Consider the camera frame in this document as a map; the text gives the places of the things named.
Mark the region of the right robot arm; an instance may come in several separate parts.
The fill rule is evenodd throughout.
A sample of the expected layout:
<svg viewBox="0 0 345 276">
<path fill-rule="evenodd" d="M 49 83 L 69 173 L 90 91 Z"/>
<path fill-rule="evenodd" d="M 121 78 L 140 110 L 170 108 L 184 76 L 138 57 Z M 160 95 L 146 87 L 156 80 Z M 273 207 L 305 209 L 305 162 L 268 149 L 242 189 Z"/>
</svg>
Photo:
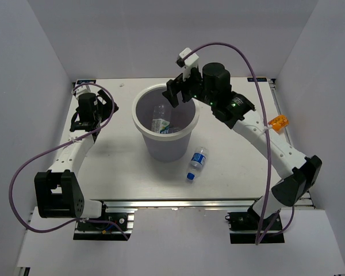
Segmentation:
<svg viewBox="0 0 345 276">
<path fill-rule="evenodd" d="M 215 118 L 249 141 L 271 162 L 280 181 L 268 196 L 262 196 L 248 208 L 249 225 L 262 229 L 269 217 L 283 207 L 292 207 L 315 184 L 322 161 L 307 157 L 279 134 L 265 126 L 254 104 L 244 95 L 232 91 L 230 73 L 221 63 L 209 63 L 200 71 L 192 68 L 188 78 L 182 74 L 166 83 L 163 96 L 172 107 L 196 99 L 210 106 Z"/>
</svg>

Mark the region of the clear unlabelled plastic bottle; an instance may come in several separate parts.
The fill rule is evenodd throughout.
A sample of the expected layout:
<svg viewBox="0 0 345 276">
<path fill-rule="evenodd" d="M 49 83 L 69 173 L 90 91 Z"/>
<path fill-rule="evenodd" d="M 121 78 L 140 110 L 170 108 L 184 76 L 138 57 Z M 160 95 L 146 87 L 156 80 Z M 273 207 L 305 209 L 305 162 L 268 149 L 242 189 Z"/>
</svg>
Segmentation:
<svg viewBox="0 0 345 276">
<path fill-rule="evenodd" d="M 177 132 L 179 132 L 179 131 L 181 131 L 182 129 L 181 128 L 179 128 L 179 127 L 172 127 L 172 128 L 170 128 L 169 130 L 168 130 L 168 133 L 169 134 L 172 134 L 172 133 L 177 133 Z"/>
</svg>

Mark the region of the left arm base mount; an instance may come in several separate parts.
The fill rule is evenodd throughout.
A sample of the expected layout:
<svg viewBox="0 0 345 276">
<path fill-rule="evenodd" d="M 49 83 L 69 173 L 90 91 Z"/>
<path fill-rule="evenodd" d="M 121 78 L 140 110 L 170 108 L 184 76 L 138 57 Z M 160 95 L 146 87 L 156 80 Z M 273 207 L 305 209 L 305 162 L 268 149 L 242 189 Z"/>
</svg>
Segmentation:
<svg viewBox="0 0 345 276">
<path fill-rule="evenodd" d="M 76 223 L 73 240 L 127 241 L 132 233 L 135 209 L 107 209 L 94 222 Z"/>
</svg>

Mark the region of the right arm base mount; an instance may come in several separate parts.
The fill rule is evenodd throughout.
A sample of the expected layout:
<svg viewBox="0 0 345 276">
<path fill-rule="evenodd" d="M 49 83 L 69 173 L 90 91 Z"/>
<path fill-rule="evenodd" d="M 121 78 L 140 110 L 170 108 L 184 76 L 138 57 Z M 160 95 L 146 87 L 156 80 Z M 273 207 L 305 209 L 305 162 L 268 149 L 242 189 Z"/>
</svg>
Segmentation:
<svg viewBox="0 0 345 276">
<path fill-rule="evenodd" d="M 285 242 L 283 234 L 277 234 L 283 228 L 279 215 L 272 215 L 263 221 L 260 235 L 270 225 L 273 217 L 275 217 L 275 221 L 271 224 L 271 228 L 266 232 L 261 243 L 282 244 Z M 247 212 L 229 212 L 225 216 L 225 220 L 229 225 L 231 244 L 255 244 L 258 222 L 252 216 Z"/>
</svg>

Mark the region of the blue label water bottle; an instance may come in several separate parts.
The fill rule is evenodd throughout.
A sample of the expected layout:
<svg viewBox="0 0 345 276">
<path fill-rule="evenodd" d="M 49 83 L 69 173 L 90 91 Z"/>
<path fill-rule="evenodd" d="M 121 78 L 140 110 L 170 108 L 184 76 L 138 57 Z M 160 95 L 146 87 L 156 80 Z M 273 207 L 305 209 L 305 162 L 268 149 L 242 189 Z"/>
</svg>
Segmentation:
<svg viewBox="0 0 345 276">
<path fill-rule="evenodd" d="M 193 182 L 204 169 L 209 150 L 206 147 L 197 147 L 187 167 L 186 178 Z"/>
</svg>

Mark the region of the green label water bottle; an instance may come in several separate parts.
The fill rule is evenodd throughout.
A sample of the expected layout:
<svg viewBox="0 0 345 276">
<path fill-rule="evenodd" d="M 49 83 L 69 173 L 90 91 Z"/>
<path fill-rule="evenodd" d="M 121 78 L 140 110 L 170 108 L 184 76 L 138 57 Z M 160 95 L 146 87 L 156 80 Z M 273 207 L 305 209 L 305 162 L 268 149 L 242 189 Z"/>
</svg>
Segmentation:
<svg viewBox="0 0 345 276">
<path fill-rule="evenodd" d="M 151 131 L 159 134 L 168 134 L 171 120 L 171 109 L 164 104 L 154 107 Z"/>
</svg>

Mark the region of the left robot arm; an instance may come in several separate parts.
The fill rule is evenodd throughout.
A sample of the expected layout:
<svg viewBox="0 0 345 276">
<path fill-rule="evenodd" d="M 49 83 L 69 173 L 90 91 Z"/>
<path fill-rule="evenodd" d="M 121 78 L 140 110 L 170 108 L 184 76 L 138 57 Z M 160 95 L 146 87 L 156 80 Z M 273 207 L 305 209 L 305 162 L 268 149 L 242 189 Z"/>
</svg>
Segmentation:
<svg viewBox="0 0 345 276">
<path fill-rule="evenodd" d="M 105 229 L 110 215 L 102 202 L 87 199 L 77 180 L 81 165 L 100 133 L 99 127 L 118 106 L 105 90 L 96 93 L 88 86 L 75 90 L 78 107 L 71 118 L 69 145 L 62 148 L 53 165 L 34 178 L 36 200 L 42 218 L 90 219 L 97 229 Z"/>
</svg>

